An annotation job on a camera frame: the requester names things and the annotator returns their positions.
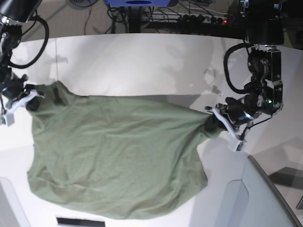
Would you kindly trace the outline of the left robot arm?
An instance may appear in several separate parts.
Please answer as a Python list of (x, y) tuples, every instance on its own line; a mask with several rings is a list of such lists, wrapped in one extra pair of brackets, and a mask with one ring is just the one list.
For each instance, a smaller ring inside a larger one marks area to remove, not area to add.
[[(272, 118), (283, 108), (283, 82), (281, 80), (281, 52), (278, 45), (284, 43), (281, 20), (282, 0), (241, 0), (240, 13), (245, 29), (245, 41), (229, 48), (223, 58), (223, 69), (229, 88), (242, 95), (228, 97), (225, 104), (206, 107), (211, 116), (205, 122), (205, 130), (225, 130), (235, 135), (242, 125), (245, 129), (236, 139), (244, 141), (246, 133), (254, 127), (254, 120), (261, 114)], [(231, 81), (228, 60), (239, 49), (249, 49), (248, 69), (250, 82), (237, 89)]]

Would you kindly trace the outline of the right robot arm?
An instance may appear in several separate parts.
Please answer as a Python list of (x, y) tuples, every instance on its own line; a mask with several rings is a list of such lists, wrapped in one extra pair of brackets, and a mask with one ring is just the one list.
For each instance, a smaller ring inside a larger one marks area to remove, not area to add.
[[(7, 98), (6, 106), (0, 101), (1, 114), (12, 110), (16, 104), (33, 93), (32, 85), (24, 85), (27, 75), (19, 78), (13, 71), (32, 66), (41, 57), (49, 39), (48, 23), (37, 14), (40, 0), (2, 0), (0, 2), (0, 96)], [(23, 35), (22, 26), (29, 22), (39, 22), (45, 29), (44, 42), (36, 57), (27, 64), (17, 65), (11, 61), (12, 51), (17, 48)]]

